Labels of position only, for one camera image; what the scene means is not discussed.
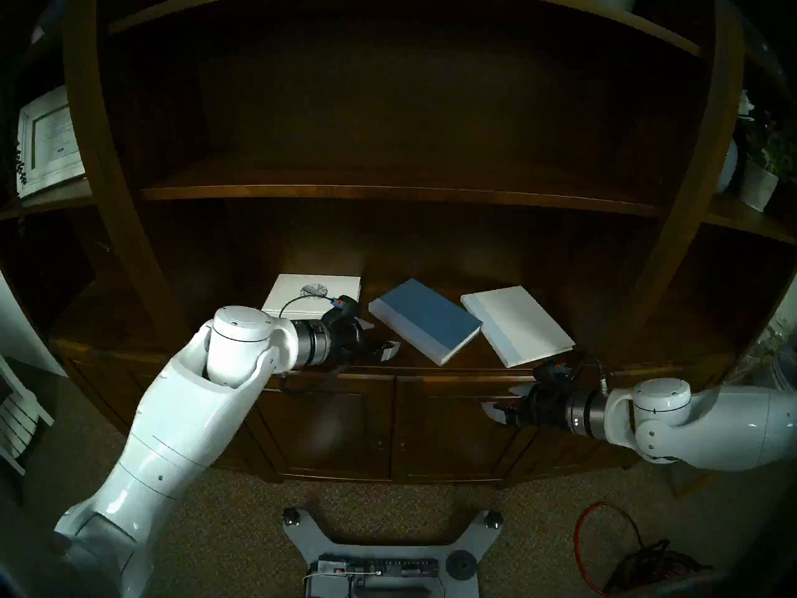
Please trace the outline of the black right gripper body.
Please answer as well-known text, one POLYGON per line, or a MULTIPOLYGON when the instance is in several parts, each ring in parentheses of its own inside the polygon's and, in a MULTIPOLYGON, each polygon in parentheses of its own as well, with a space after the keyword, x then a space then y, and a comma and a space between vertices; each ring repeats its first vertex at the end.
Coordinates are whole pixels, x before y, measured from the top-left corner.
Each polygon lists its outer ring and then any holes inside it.
POLYGON ((522 403, 522 423, 534 427, 569 427, 570 385, 536 382, 522 403))

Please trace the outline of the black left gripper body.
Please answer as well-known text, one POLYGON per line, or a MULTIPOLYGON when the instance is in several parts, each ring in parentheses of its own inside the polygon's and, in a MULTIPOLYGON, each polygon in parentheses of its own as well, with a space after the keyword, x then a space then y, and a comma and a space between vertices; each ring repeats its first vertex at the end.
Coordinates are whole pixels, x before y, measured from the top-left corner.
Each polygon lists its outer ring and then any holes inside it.
POLYGON ((351 363, 374 360, 375 344, 369 339, 357 316, 327 315, 328 351, 326 363, 351 363))

